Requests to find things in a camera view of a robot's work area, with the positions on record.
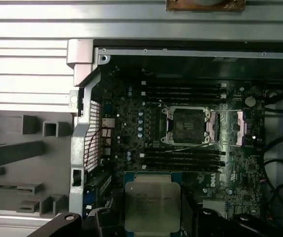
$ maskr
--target metal bracket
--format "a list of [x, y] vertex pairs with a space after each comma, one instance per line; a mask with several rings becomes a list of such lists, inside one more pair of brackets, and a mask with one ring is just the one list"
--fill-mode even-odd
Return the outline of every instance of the metal bracket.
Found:
[[98, 67], [98, 48], [93, 47], [93, 39], [69, 40], [67, 65], [73, 69], [73, 85], [83, 87], [85, 79]]
[[160, 141], [165, 144], [170, 144], [173, 146], [193, 146], [194, 144], [182, 144], [175, 143], [173, 140], [173, 133], [169, 132], [169, 120], [173, 120], [174, 112], [176, 109], [187, 109], [187, 110], [202, 110], [205, 113], [205, 123], [206, 123], [206, 132], [204, 132], [204, 141], [202, 144], [208, 144], [209, 142], [215, 142], [215, 132], [212, 127], [215, 124], [215, 112], [207, 107], [193, 107], [193, 106], [170, 106], [165, 107], [161, 112], [167, 115], [167, 133], [166, 136], [162, 137]]
[[83, 190], [85, 183], [84, 153], [85, 138], [90, 126], [91, 93], [101, 80], [98, 73], [84, 88], [83, 112], [71, 137], [71, 185], [69, 195], [69, 211], [82, 215]]

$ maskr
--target black cable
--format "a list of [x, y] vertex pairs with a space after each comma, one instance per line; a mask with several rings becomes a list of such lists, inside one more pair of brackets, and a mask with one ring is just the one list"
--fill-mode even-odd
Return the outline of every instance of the black cable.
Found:
[[274, 162], [283, 164], [283, 159], [270, 159], [270, 160], [267, 160], [267, 161], [264, 162], [264, 166], [266, 166], [267, 164], [270, 164], [270, 163], [274, 163]]
[[281, 101], [281, 100], [283, 100], [283, 93], [278, 94], [278, 95], [274, 95], [274, 96], [272, 96], [272, 97], [270, 97], [270, 98], [267, 98], [267, 99], [265, 100], [265, 104], [266, 104], [266, 105], [276, 104], [277, 102], [279, 102], [279, 101]]
[[283, 189], [283, 184], [278, 185], [278, 186], [274, 189], [273, 196], [272, 196], [271, 199], [267, 202], [267, 205], [268, 205], [268, 206], [273, 203], [274, 199], [277, 197], [277, 195], [279, 195], [281, 189]]
[[275, 147], [276, 145], [278, 145], [279, 143], [283, 142], [283, 136], [279, 137], [278, 139], [270, 142], [268, 145], [266, 145], [264, 147], [264, 152], [267, 152], [268, 150], [272, 149], [273, 147]]
[[272, 113], [276, 113], [276, 114], [283, 114], [283, 110], [279, 110], [279, 109], [265, 108], [265, 111], [267, 111], [267, 112], [272, 112]]
[[[264, 174], [264, 178], [266, 179], [266, 183], [269, 185], [270, 189], [274, 192], [275, 188], [274, 188], [273, 184], [271, 183], [271, 181], [268, 177], [268, 174], [266, 173], [265, 166], [263, 166], [263, 174]], [[280, 200], [281, 204], [283, 205], [283, 198], [280, 195], [280, 193], [276, 192], [276, 197]]]

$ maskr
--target screw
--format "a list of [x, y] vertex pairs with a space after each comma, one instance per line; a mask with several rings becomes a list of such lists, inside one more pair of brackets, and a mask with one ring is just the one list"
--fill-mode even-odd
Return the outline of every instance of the screw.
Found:
[[65, 219], [68, 220], [68, 221], [71, 221], [71, 220], [74, 219], [74, 216], [66, 216]]
[[248, 221], [249, 220], [249, 217], [248, 216], [241, 216], [240, 217], [240, 220], [242, 220], [242, 221]]
[[78, 100], [77, 96], [73, 95], [71, 98], [70, 98], [70, 102], [72, 103], [76, 103]]
[[203, 213], [204, 213], [205, 215], [212, 215], [211, 210], [208, 210], [208, 209], [204, 209]]

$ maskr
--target wire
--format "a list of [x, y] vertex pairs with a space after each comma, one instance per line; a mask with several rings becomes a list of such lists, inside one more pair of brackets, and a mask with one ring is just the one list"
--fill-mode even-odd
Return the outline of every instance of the wire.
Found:
[[278, 139], [270, 142], [268, 145], [266, 145], [264, 147], [264, 152], [267, 152], [268, 150], [272, 149], [273, 147], [275, 147], [276, 145], [278, 145], [279, 143], [283, 142], [283, 136], [279, 137]]
[[192, 148], [195, 148], [195, 147], [209, 147], [213, 145], [213, 143], [209, 143], [209, 144], [196, 144], [194, 146], [191, 146], [191, 147], [186, 147], [186, 148], [182, 148], [182, 149], [175, 149], [175, 150], [169, 150], [169, 151], [165, 151], [165, 152], [179, 152], [179, 151], [185, 151], [185, 150], [190, 150]]
[[267, 165], [267, 164], [270, 164], [270, 163], [274, 163], [274, 162], [283, 164], [283, 159], [270, 159], [270, 160], [265, 161], [264, 165]]
[[281, 101], [281, 100], [283, 100], [283, 93], [278, 94], [278, 95], [274, 95], [274, 96], [272, 96], [272, 97], [270, 97], [270, 98], [267, 98], [267, 99], [265, 100], [265, 104], [266, 104], [266, 105], [276, 104], [277, 102], [279, 102], [279, 101]]
[[278, 110], [278, 109], [265, 108], [265, 111], [276, 113], [276, 114], [283, 114], [283, 110]]
[[274, 199], [277, 197], [277, 195], [279, 195], [281, 189], [283, 189], [283, 184], [278, 185], [278, 186], [274, 189], [273, 196], [272, 196], [271, 199], [267, 202], [267, 205], [268, 205], [268, 206], [273, 203]]
[[[266, 170], [265, 170], [265, 166], [263, 166], [263, 174], [264, 174], [264, 178], [266, 179], [266, 183], [269, 185], [271, 190], [274, 192], [275, 188], [274, 188], [273, 184], [271, 183], [271, 181], [269, 180], [268, 174], [266, 173]], [[280, 193], [275, 192], [275, 194], [276, 194], [276, 197], [280, 200], [281, 204], [283, 205], [283, 198], [280, 195]]]
[[90, 154], [89, 149], [90, 149], [90, 147], [91, 147], [93, 138], [94, 138], [102, 129], [104, 129], [104, 128], [108, 128], [108, 127], [106, 127], [106, 126], [100, 127], [100, 128], [92, 135], [92, 137], [91, 137], [91, 139], [90, 139], [90, 141], [89, 141], [88, 153], [87, 153], [85, 159], [88, 159], [88, 158], [89, 158], [89, 154]]

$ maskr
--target metal side panel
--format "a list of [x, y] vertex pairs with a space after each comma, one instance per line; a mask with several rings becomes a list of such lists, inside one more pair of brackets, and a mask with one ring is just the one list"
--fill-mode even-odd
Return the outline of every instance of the metal side panel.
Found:
[[0, 236], [26, 237], [50, 220], [41, 218], [38, 212], [31, 214], [0, 210]]
[[0, 110], [71, 112], [66, 40], [0, 39]]
[[0, 110], [76, 112], [70, 91], [94, 68], [78, 65], [73, 84], [68, 39], [283, 41], [283, 0], [247, 0], [239, 13], [165, 6], [164, 0], [0, 0]]
[[283, 41], [283, 0], [247, 0], [241, 13], [167, 12], [165, 5], [164, 0], [0, 1], [0, 38]]

